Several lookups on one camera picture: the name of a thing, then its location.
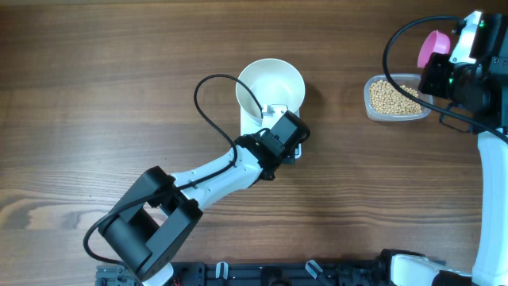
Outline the pink measuring scoop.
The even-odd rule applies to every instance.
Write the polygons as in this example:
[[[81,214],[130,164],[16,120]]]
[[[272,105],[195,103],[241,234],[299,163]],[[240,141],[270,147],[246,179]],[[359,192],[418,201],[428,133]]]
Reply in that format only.
[[[432,31],[425,39],[418,54],[417,67],[424,68],[433,53],[448,54],[451,48],[449,37],[438,31]]]

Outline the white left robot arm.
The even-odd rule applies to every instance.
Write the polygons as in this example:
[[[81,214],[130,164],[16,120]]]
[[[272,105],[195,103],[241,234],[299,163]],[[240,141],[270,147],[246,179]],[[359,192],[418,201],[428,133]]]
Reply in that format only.
[[[138,281],[164,284],[172,275],[171,259],[204,210],[260,180],[273,180],[309,135],[308,126],[287,111],[271,128],[238,137],[225,155],[199,168],[171,175],[150,168],[98,224],[98,232]]]

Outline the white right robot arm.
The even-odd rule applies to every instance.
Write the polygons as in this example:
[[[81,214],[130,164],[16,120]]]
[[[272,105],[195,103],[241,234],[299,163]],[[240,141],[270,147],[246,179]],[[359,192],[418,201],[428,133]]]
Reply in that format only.
[[[475,11],[461,19],[449,15],[427,21],[454,21],[459,40],[443,52],[425,56],[418,89],[447,99],[440,108],[414,96],[410,100],[466,122],[478,137],[483,170],[479,248],[471,273],[453,270],[410,253],[391,254],[391,285],[505,285],[507,283],[507,16]]]

